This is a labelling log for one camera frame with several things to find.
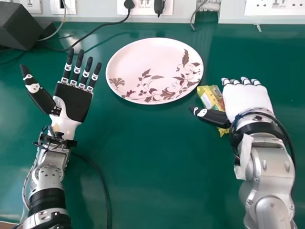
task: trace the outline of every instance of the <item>white plate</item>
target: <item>white plate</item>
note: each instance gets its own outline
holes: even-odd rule
[[[118,50],[109,60],[106,80],[120,97],[138,104],[165,104],[190,93],[201,81],[203,61],[177,40],[148,38]]]

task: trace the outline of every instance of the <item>power socket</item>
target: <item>power socket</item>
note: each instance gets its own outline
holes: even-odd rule
[[[67,7],[66,14],[76,14],[76,0],[64,0]],[[52,14],[64,14],[65,9],[61,0],[50,0]]]
[[[166,0],[162,15],[173,14],[173,1]],[[127,15],[128,10],[124,7],[125,0],[117,0],[118,15]],[[131,15],[156,15],[154,11],[154,0],[133,0],[135,7],[131,10]]]
[[[246,16],[305,15],[304,0],[247,0]]]
[[[20,3],[31,14],[42,14],[41,0],[20,0]]]

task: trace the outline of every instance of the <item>robotic arm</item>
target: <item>robotic arm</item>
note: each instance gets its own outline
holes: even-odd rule
[[[203,122],[230,127],[236,177],[244,180],[239,197],[245,205],[245,227],[297,229],[291,198],[294,152],[285,128],[274,115],[267,89],[258,80],[245,77],[241,82],[223,78],[222,83],[225,112],[191,110]]]
[[[35,143],[38,151],[30,172],[29,202],[25,195],[23,196],[29,209],[28,218],[23,223],[24,229],[72,229],[61,182],[71,148],[77,145],[73,140],[75,130],[86,118],[93,97],[93,88],[102,66],[101,63],[97,64],[86,86],[93,61],[93,58],[89,57],[78,84],[84,56],[84,50],[81,50],[69,83],[73,55],[74,50],[70,49],[63,77],[57,82],[53,98],[39,85],[28,68],[21,65],[28,94],[52,120],[51,126],[43,128],[38,142]]]

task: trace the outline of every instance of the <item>yellow package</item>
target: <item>yellow package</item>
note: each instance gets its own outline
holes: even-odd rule
[[[197,87],[197,93],[206,109],[225,111],[223,95],[217,85],[199,86]],[[219,127],[217,129],[219,130],[220,137],[229,133],[229,129]]]

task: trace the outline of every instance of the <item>green table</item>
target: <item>green table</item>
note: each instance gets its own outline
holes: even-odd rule
[[[73,43],[97,26],[67,23],[48,41],[60,47]],[[76,133],[77,153],[101,168],[110,193],[114,229],[242,229],[241,181],[235,179],[228,137],[201,123],[189,112],[201,102],[193,91],[170,104],[145,106],[116,96],[105,80],[105,67],[121,47],[143,38],[168,37],[194,47],[205,62],[201,85],[222,77],[259,78],[278,119],[294,144],[297,172],[295,221],[305,227],[305,27],[218,25],[215,14],[196,25],[126,23],[105,27],[76,47],[103,63],[85,124]],[[0,62],[18,55],[1,54]],[[50,123],[27,96],[19,63],[29,66],[49,92],[61,78],[66,53],[37,48],[15,63],[0,66],[0,220],[18,222],[21,187],[33,163],[41,128]],[[66,203],[75,229],[105,229],[106,211],[95,171],[71,156],[65,173]]]

